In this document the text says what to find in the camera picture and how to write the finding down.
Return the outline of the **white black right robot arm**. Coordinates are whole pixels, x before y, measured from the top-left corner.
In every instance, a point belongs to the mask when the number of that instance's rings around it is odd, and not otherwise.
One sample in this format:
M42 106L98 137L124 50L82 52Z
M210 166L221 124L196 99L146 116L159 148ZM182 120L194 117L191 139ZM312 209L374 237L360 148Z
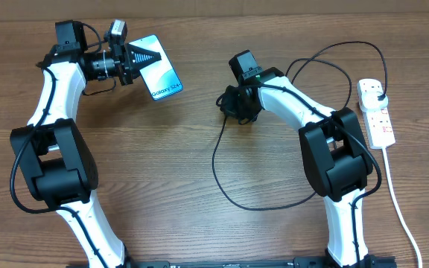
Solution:
M296 89L277 68L263 69L248 50L230 61L237 86L227 86L216 104L240 125L256 121L261 110L286 121L299 134L305 176L325 203L329 239L323 267L373 267L363 238L363 198L367 177L379 166L368 151L358 117L334 110Z

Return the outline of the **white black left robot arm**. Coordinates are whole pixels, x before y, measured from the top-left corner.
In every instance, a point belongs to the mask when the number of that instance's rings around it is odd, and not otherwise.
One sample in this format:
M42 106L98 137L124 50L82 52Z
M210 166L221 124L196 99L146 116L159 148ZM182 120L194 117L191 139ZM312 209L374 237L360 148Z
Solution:
M119 19L92 51L87 26L74 20L56 23L57 44L37 63L44 76L38 106L28 124L10 134L15 154L10 195L26 213L57 212L83 247L88 267L133 267L99 203L98 170L75 121L90 80L125 86L162 56L126 43L127 25Z

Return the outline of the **Samsung Galaxy smartphone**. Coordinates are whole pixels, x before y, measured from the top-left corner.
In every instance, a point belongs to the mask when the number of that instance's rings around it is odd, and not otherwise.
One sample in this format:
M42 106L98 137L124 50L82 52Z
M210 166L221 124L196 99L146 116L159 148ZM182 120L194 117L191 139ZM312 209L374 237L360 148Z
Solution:
M161 60L141 69L141 76L151 94L157 101L183 90L183 84L175 72L165 49L154 34L130 42L139 48L159 52Z

